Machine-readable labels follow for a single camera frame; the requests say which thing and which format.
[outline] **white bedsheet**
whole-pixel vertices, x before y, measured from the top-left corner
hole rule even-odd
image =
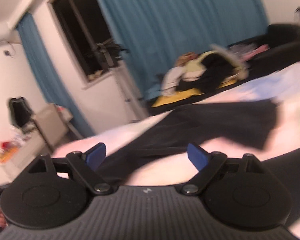
[[[197,104],[216,102],[236,102],[272,98],[280,102],[278,124],[270,133],[263,151],[245,147],[225,138],[216,138],[201,146],[208,152],[219,151],[229,157],[241,158],[245,153],[253,153],[260,160],[270,159],[300,148],[300,62],[283,71],[267,77],[247,82],[227,90]],[[64,157],[67,153],[86,151],[98,142],[104,142],[107,155],[133,141],[144,131],[162,120],[167,113],[149,117],[140,123],[118,127],[98,136],[65,145],[55,152],[54,157]],[[198,171],[188,160],[187,154],[179,154],[159,159],[135,171],[127,181],[128,185],[170,185],[182,183]],[[292,233],[300,238],[300,220],[290,227]]]

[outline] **black sofa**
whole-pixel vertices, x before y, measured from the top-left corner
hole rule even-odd
[[[239,41],[233,45],[256,43],[261,46],[268,44],[270,49],[260,53],[249,60],[250,74],[245,80],[239,81],[234,85],[217,89],[213,93],[206,93],[200,96],[190,98],[158,107],[151,107],[157,98],[147,102],[147,109],[150,115],[157,115],[165,111],[172,110],[177,106],[192,104],[205,98],[216,95],[222,91],[229,90],[239,86],[247,81],[269,75],[275,71],[282,70],[298,61],[300,61],[300,25],[294,24],[271,24],[268,26],[267,33],[261,36],[253,37],[244,41]]]

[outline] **window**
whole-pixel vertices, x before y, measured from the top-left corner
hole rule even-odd
[[[88,82],[106,73],[111,63],[116,65],[119,48],[97,0],[54,0],[52,6]],[[103,44],[116,49],[107,50],[106,55]]]

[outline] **metal bolt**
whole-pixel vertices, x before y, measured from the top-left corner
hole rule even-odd
[[[194,193],[198,192],[198,190],[199,190],[199,188],[193,184],[184,185],[182,188],[182,191],[187,194],[194,194]]]
[[[110,190],[110,185],[106,183],[100,183],[94,186],[95,191],[97,192],[107,192]]]

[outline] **red object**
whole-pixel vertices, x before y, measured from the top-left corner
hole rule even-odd
[[[63,109],[65,109],[63,106],[57,106],[57,110],[58,110],[59,112],[61,112]]]
[[[1,142],[0,147],[2,150],[7,151],[12,147],[12,143],[11,142]]]

